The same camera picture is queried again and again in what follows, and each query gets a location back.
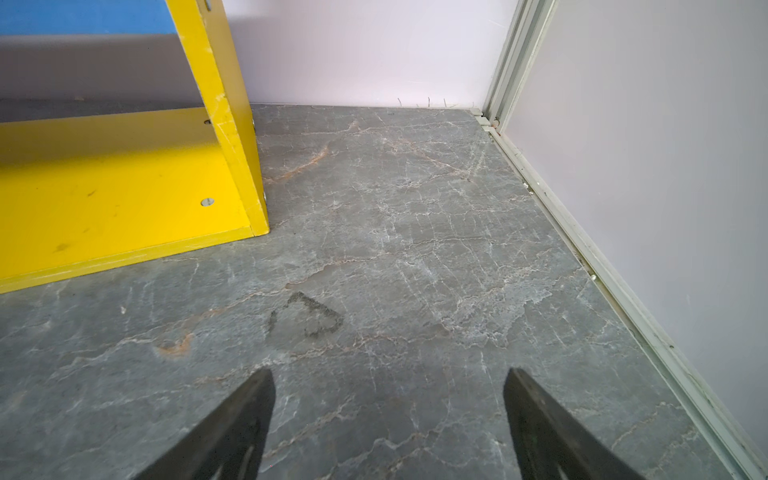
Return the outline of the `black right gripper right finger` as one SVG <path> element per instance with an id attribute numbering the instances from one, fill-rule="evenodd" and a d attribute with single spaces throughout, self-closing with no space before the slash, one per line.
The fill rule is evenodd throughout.
<path id="1" fill-rule="evenodd" d="M 508 371 L 504 405 L 524 479 L 639 479 L 524 369 Z"/>

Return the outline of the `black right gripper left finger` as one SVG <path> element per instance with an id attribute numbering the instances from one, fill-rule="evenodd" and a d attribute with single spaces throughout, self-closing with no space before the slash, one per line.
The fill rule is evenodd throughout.
<path id="1" fill-rule="evenodd" d="M 255 371 L 139 479 L 255 479 L 276 401 L 273 373 Z"/>

